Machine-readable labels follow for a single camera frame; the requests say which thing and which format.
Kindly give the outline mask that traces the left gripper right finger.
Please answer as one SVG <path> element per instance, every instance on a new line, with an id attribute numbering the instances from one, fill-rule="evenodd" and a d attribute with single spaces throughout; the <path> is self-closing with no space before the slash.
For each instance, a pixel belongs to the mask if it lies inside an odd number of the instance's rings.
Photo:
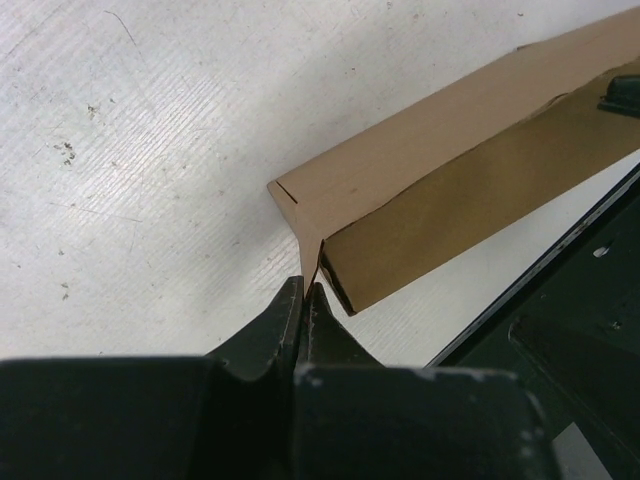
<path id="1" fill-rule="evenodd" d="M 294 373 L 297 479 L 547 479 L 550 440 L 516 375 L 384 367 L 309 296 Z"/>

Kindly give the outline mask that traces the brown paper box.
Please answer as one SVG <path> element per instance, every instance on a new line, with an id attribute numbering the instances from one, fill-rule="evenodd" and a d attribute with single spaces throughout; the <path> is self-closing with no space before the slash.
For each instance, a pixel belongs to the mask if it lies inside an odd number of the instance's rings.
<path id="1" fill-rule="evenodd" d="M 393 294 L 639 147 L 600 107 L 639 72 L 629 9 L 527 45 L 270 182 L 306 284 L 349 314 Z"/>

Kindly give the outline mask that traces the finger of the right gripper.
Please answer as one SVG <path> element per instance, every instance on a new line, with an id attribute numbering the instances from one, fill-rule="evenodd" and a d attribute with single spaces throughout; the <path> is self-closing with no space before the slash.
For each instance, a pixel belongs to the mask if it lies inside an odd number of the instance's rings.
<path id="1" fill-rule="evenodd" d="M 608 84 L 605 95 L 597 108 L 631 118 L 640 118 L 640 76 L 622 75 L 614 77 Z"/>

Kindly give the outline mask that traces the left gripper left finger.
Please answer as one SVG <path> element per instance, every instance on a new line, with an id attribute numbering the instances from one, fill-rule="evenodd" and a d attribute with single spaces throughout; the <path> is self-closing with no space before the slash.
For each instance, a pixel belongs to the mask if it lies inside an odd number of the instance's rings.
<path id="1" fill-rule="evenodd" d="M 5 479 L 286 479 L 304 283 L 196 356 L 1 364 Z"/>

